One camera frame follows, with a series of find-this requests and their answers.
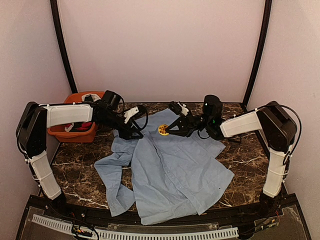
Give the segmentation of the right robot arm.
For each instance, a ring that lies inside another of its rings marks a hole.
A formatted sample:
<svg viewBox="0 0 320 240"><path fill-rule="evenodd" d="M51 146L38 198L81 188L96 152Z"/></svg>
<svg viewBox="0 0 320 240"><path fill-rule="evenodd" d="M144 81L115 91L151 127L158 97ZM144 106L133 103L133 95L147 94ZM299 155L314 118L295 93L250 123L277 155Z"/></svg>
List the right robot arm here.
<svg viewBox="0 0 320 240"><path fill-rule="evenodd" d="M181 102L172 101L168 108L179 117L167 126L165 134L190 137L205 130L208 136L220 141L247 132L260 131L269 151L269 165L263 194L275 198L281 191L287 164L301 136L301 124L287 113L289 107L271 101L251 111L222 118L223 103L215 95L204 97L202 114L194 115Z"/></svg>

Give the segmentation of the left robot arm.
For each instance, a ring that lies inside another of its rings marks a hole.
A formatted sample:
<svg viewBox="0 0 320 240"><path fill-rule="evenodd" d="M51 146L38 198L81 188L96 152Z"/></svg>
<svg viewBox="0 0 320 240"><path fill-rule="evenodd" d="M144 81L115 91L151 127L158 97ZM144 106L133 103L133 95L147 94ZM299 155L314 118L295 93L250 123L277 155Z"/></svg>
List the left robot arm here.
<svg viewBox="0 0 320 240"><path fill-rule="evenodd" d="M139 126L137 117L147 115L144 105L118 111L123 98L110 90L102 97L90 94L79 102L60 104L26 104L17 129L16 144L29 165L33 179L40 185L44 195L53 202L51 210L60 218L67 218L70 206L62 199L63 191L58 185L47 158L47 130L51 127L71 123L96 123L118 131L125 140L141 139L145 126Z"/></svg>

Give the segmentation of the light blue shirt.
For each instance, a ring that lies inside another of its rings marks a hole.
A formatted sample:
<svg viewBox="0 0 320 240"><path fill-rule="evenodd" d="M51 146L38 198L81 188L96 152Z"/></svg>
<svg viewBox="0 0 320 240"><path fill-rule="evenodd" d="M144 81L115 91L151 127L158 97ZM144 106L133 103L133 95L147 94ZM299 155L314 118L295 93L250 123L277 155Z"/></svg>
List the light blue shirt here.
<svg viewBox="0 0 320 240"><path fill-rule="evenodd" d="M196 133L160 135L158 127L176 118L169 109L152 114L143 138L116 136L111 155L94 164L112 216L136 205L141 224L154 225L201 215L223 196L234 176L217 160L224 144Z"/></svg>

